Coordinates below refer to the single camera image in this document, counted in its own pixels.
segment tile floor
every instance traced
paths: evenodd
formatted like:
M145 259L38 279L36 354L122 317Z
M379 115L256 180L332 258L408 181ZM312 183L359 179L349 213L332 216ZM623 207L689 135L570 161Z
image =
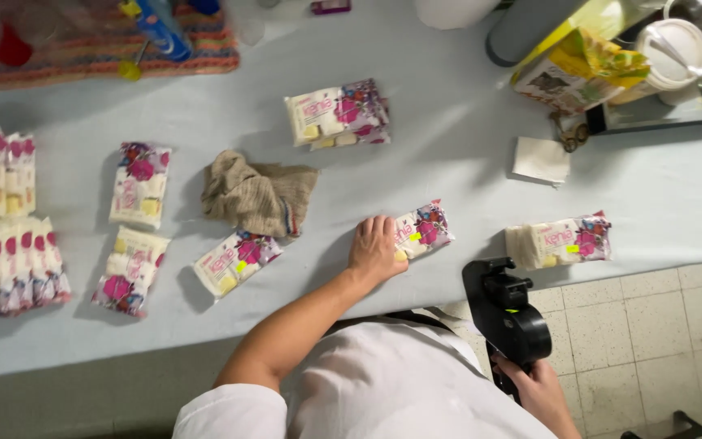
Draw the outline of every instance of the tile floor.
M532 291L530 302L584 437L666 437L675 410L702 422L702 264ZM440 309L470 318L466 302ZM482 337L441 320L488 364Z
M681 409L702 422L702 265L533 291L549 360L584 437L659 439ZM482 366L466 302L439 307ZM0 437L170 437L239 338L0 377Z

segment person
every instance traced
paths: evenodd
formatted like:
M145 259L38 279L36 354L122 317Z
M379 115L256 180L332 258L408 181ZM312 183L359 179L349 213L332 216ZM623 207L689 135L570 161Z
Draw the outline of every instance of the person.
M518 387L520 407L483 376L470 346L436 320L335 324L407 269L407 261L395 260L393 218L359 223L348 267L256 325L213 389L180 410L173 439L580 437L546 360L528 375L493 358ZM298 380L294 391L285 389L289 374Z

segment person's arm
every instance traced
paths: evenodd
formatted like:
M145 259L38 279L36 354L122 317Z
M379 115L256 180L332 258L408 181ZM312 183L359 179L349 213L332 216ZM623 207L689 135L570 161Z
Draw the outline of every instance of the person's arm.
M343 313L376 285L407 269L407 261L395 261L395 220L379 215L362 221L356 226L348 267L254 326L213 387L243 383L279 391L280 381Z
M541 359L532 365L530 375L500 354L492 360L503 374L519 389L522 407L541 421L559 439L581 439L581 434L573 423L573 418L565 401L565 394L559 385L557 373L548 361Z

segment person's right hand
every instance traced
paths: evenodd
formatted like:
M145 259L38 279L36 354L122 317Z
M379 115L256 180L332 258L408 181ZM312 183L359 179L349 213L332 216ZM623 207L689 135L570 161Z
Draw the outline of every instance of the person's right hand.
M370 289L408 269L408 261L395 260L394 218L378 215L356 226L348 269Z
M503 374L519 389L522 407L541 421L559 439L580 439L581 435L570 417L565 394L559 385L557 373L544 359L532 365L530 375L499 353L492 355Z

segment table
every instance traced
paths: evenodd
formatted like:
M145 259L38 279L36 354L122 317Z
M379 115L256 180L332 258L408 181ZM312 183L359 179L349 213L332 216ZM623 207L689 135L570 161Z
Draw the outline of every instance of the table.
M483 38L494 16L464 30L421 24L409 0L357 0L346 15L300 16L287 2L233 73L86 80L0 93L6 132L39 139L38 214L49 215L75 299L0 318L0 374L80 363L243 334L346 263L353 227L443 199L457 241L414 261L346 317L456 302L460 271L504 254L501 230L605 209L614 261L531 274L536 288L702 262L702 126L595 137L572 156L569 181L511 176L517 136L551 138L547 107L515 94ZM284 96L366 77L390 97L391 145L307 152L291 146ZM117 225L109 224L121 141L175 146L159 233L173 237L150 315L89 303ZM304 228L275 263L213 305L189 267L232 233L201 217L202 167L227 148L254 162L321 169Z

